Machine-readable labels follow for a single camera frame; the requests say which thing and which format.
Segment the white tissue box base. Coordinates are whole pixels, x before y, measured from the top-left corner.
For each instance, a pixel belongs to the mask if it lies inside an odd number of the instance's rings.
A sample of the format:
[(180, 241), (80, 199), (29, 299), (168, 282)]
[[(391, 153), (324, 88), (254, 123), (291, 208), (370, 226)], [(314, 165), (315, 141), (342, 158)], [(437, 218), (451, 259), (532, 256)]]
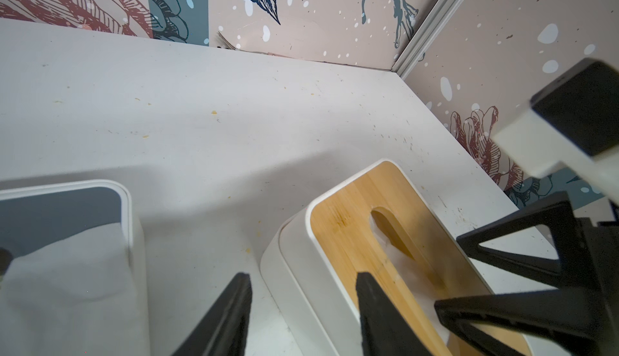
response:
[(140, 341), (144, 355), (151, 354), (150, 327), (148, 312), (148, 281), (146, 270), (145, 240), (143, 228), (137, 214), (130, 207), (126, 220), (122, 222), (123, 234), (127, 243), (127, 257), (137, 292), (137, 309), (140, 322)]
[(260, 273), (304, 355), (361, 355), (359, 309), (312, 230), (314, 210), (277, 230)]

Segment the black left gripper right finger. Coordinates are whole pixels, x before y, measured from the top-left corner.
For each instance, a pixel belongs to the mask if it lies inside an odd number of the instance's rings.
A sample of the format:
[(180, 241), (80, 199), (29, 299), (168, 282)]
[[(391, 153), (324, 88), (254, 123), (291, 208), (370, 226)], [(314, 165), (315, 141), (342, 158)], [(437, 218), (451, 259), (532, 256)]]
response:
[(363, 355), (431, 355), (369, 272), (356, 279)]

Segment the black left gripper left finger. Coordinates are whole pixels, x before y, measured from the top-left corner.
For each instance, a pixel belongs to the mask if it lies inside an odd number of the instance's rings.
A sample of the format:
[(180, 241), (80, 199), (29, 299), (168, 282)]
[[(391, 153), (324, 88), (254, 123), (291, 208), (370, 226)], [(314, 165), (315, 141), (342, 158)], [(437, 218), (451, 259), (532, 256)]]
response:
[(245, 354), (251, 313), (251, 278), (237, 273), (175, 355)]

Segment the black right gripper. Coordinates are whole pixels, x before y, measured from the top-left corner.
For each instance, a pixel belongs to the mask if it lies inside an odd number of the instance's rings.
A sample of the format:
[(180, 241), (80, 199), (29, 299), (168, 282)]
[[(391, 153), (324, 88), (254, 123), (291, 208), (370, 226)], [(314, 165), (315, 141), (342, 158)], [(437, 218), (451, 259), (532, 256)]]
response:
[[(483, 247), (484, 242), (545, 225), (557, 259)], [(440, 323), (484, 355), (519, 351), (476, 324), (545, 338), (572, 355), (618, 354), (618, 220), (591, 220), (554, 193), (456, 238), (471, 259), (556, 288), (435, 302)]]

